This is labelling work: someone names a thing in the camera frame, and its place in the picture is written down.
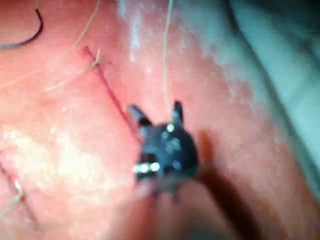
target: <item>pink skin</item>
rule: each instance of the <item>pink skin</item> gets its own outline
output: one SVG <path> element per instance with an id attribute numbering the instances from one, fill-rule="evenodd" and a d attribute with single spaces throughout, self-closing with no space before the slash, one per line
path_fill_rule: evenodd
<path id="1" fill-rule="evenodd" d="M 96 54 L 100 49 L 100 67 L 123 110 L 137 104 L 155 123 L 167 121 L 162 91 L 166 4 L 157 3 L 151 11 L 157 1 L 145 1 L 140 10 L 141 2 L 128 1 L 126 19 L 121 20 L 115 1 L 102 1 L 81 42 L 64 56 L 96 3 L 43 1 L 39 5 L 43 34 L 29 45 L 0 52 L 1 209 L 16 194 L 14 180 L 27 194 L 1 220 L 4 237 L 23 233 L 24 239 L 34 239 L 37 232 L 46 239 L 108 239 L 112 232 L 123 239 L 142 239 L 151 229 L 148 199 L 133 205 L 134 219 L 140 221 L 131 221 L 118 209 L 133 188 L 132 166 L 139 143 L 97 69 L 87 71 L 93 60 L 84 50 L 88 46 Z M 24 40 L 37 30 L 34 4 L 1 3 L 0 22 L 9 23 L 1 26 L 1 31 L 8 31 L 2 33 L 1 43 Z M 138 10 L 139 39 L 148 41 L 131 50 L 131 24 Z M 172 24 L 168 40 L 169 99 L 183 102 L 186 128 L 195 136 L 201 160 L 216 165 L 217 173 L 211 176 L 222 176 L 239 192 L 262 239 L 318 239 L 319 207 L 288 143 L 274 141 L 282 131 L 272 127 L 233 153 L 240 144 L 255 139 L 268 114 L 258 103 L 255 113 L 243 104 L 253 98 L 247 83 L 234 81 L 240 90 L 236 97 L 231 95 L 225 69 L 214 59 L 203 58 L 197 37 L 182 32 L 180 24 Z M 188 48 L 180 52 L 182 39 Z M 211 190 L 217 187 L 214 179 L 203 181 Z M 237 238 L 230 225 L 233 220 L 201 185 L 186 185 L 181 195 L 186 196 L 182 198 L 187 206 L 197 204 L 209 222 Z M 115 217 L 122 223 L 114 224 L 115 220 L 112 225 Z M 31 228 L 29 221 L 41 229 Z"/>

